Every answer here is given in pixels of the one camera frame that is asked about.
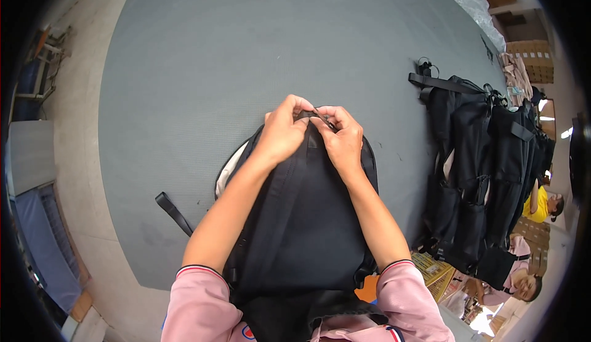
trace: black backpack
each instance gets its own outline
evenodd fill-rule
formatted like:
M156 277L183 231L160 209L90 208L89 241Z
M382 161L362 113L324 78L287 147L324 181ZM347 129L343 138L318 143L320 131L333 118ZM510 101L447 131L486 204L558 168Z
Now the black backpack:
M262 128L224 164L216 198L254 150ZM361 164L377 191L375 157L365 137ZM310 123L298 150L263 184L226 262L222 275L232 301L318 289L353 291L376 269L349 192Z
M531 104L524 101L510 112L489 85L482 89L457 76L432 78L431 66L417 64L417 73L408 75L421 88L438 147L435 172L427 181L427 230L413 247L502 285L505 268L515 260L507 252L508 235L529 194L535 130ZM504 274L495 278L500 268Z

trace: red logo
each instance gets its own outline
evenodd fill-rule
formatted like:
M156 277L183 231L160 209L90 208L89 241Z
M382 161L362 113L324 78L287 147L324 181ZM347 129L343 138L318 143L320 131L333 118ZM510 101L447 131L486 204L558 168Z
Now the red logo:
M246 325L243 329L242 329L242 335L244 336L244 338L248 339L248 340L253 340L255 339L255 335L252 333L251 329L248 327L248 325Z

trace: pink shirt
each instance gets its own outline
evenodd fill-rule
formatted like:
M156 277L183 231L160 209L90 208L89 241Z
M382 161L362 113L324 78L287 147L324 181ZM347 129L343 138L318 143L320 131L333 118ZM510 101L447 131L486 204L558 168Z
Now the pink shirt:
M509 252L511 252L513 255L521 257L523 255L528 255L529 253L531 253L531 250L529 249L529 245L527 244L527 242L525 241L525 238L523 238L523 236L515 236L511 240L511 245L509 246ZM513 266L511 267L511 271L509 272L507 279L505 280L505 283L503 283L503 287L509 288L509 291L511 293L517 292L517 288L513 286L513 282L511 280L511 275L520 269L528 269L528 268L529 268L529 259L515 261L513 263ZM491 293L485 294L482 297L482 301L484 302L485 306L500 305L503 302L507 302L507 300L509 300L509 298L511 297L511 295L505 291L499 291L499 290L494 289L492 287L490 287L490 288L491 288Z
M399 333L406 342L454 342L421 273L410 260L388 266L378 280L376 294L378 307L398 330L377 325L367 316L334 316L314 330L311 342L400 342ZM161 341L256 341L229 297L230 290L217 272L204 266L182 268L170 291Z

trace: hand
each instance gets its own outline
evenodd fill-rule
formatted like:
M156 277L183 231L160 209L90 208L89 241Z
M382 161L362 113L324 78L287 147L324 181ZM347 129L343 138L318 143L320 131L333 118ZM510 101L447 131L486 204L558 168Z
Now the hand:
M359 172L362 173L361 147L364 129L342 106L321 106L318 111L321 115L328 115L329 121L339 129L335 133L319 117L312 117L312 123L324 139L330 161L343 181Z
M294 122L300 111L312 111L314 106L304 98L289 95L273 112L265 115L265 126L251 156L273 169L290 157L304 141L309 117Z

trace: blue tarp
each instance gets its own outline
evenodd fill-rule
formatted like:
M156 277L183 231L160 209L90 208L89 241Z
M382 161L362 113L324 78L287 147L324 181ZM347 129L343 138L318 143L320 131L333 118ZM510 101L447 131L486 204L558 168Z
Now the blue tarp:
M69 314L82 287L58 247L39 190L33 189L18 195L15 204L18 213L16 220L20 221L18 227L44 280L44 289Z

